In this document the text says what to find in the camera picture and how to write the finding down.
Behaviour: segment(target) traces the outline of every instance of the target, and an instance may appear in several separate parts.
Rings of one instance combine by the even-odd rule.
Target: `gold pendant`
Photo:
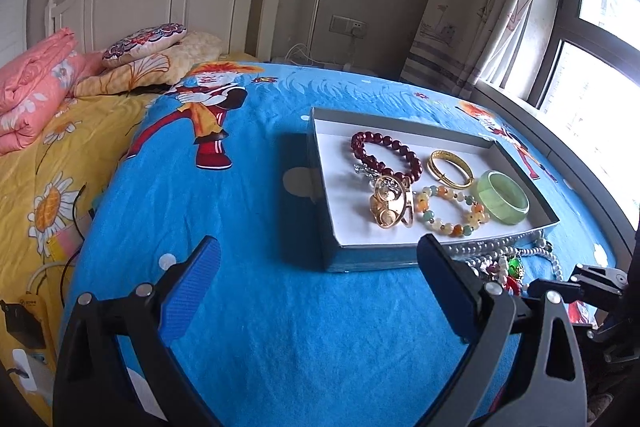
[[[410,188],[393,176],[376,179],[373,195],[369,198],[369,208],[381,229],[390,229],[399,221],[406,227],[414,223],[414,195]]]

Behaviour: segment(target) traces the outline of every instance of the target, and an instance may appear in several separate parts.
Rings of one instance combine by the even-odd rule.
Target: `green pendant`
[[[524,267],[517,257],[509,261],[508,271],[515,280],[521,280],[524,277]]]

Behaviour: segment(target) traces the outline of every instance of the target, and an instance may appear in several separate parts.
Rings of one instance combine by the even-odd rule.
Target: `blue bed sheet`
[[[187,80],[149,108],[100,204],[68,302],[83,291],[127,295],[161,277],[165,254],[183,261],[204,235],[216,237],[220,271],[171,348],[226,426],[411,426],[466,349],[417,268],[322,271],[310,193],[283,183],[287,171],[307,165],[311,107],[500,140],[561,219],[549,240],[564,273],[575,263],[614,264],[593,216],[559,173],[477,106],[337,71],[227,63],[207,74],[215,92]],[[551,276],[547,261],[525,265],[527,280]],[[130,347],[123,351],[140,372]]]

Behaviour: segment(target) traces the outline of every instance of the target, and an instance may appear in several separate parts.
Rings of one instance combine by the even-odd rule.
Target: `electrical outlet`
[[[367,34],[367,23],[333,15],[329,24],[329,31],[362,39]]]

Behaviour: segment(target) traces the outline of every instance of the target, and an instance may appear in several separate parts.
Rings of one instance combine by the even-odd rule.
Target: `pink blanket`
[[[0,68],[0,115],[13,109],[41,79],[76,47],[69,28],[62,28]]]
[[[95,74],[75,45],[62,28],[0,69],[0,155],[33,143],[80,75]]]

